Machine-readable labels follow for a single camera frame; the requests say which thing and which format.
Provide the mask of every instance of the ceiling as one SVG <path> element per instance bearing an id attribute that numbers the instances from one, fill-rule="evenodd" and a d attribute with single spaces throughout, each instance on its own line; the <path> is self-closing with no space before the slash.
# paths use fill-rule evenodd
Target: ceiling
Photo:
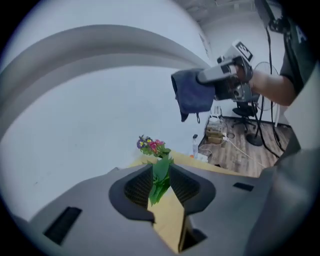
<path id="1" fill-rule="evenodd" d="M 175 0 L 200 25 L 210 23 L 222 17 L 254 12 L 254 0 Z M 276 0 L 268 0 L 270 5 L 279 5 Z"/>

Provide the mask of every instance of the towel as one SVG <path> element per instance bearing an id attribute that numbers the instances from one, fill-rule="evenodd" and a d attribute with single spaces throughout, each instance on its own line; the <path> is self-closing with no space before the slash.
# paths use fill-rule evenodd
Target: towel
<path id="1" fill-rule="evenodd" d="M 199 113 L 210 111 L 215 97 L 215 87 L 198 82 L 197 75 L 203 68 L 180 70 L 171 75 L 175 99 L 180 108 L 181 122 L 189 114 L 196 113 L 200 124 Z"/>

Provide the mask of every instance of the flower bouquet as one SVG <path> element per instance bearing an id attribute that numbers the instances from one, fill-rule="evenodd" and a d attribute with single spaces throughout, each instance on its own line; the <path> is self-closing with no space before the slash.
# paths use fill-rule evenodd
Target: flower bouquet
<path id="1" fill-rule="evenodd" d="M 158 158 L 163 158 L 168 155 L 171 149 L 165 147 L 165 143 L 156 139 L 153 141 L 150 137 L 144 138 L 144 136 L 139 136 L 139 140 L 136 146 L 145 155 L 154 155 Z"/>
<path id="2" fill-rule="evenodd" d="M 173 159 L 169 158 L 171 149 L 165 148 L 165 143 L 163 141 L 158 139 L 153 141 L 150 137 L 144 138 L 143 135 L 139 136 L 136 145 L 143 154 L 162 158 L 156 163 L 147 161 L 147 164 L 152 164 L 153 186 L 149 194 L 152 206 L 160 201 L 161 197 L 170 187 L 168 170 L 169 165 L 174 162 Z"/>

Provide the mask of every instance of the person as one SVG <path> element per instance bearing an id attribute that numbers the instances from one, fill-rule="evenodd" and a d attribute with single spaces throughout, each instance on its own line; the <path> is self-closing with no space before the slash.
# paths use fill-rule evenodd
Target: person
<path id="1" fill-rule="evenodd" d="M 302 30 L 292 19 L 287 18 L 287 21 L 289 28 L 284 33 L 285 53 L 280 74 L 275 76 L 254 70 L 253 77 L 249 81 L 253 92 L 282 106 L 290 106 L 295 100 L 308 81 L 317 61 Z M 239 79 L 243 80 L 244 70 L 236 66 L 236 71 Z M 300 149 L 298 139 L 293 133 L 286 150 L 276 164 Z"/>

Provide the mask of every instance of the black shirt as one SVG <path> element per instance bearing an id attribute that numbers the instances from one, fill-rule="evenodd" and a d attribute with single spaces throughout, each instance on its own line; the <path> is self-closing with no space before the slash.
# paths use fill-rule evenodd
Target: black shirt
<path id="1" fill-rule="evenodd" d="M 317 59 L 312 54 L 308 39 L 301 29 L 291 19 L 288 21 L 290 29 L 284 34 L 285 54 L 280 75 L 292 82 L 295 93 L 298 95 L 314 70 Z M 293 134 L 279 160 L 300 149 L 298 139 Z"/>

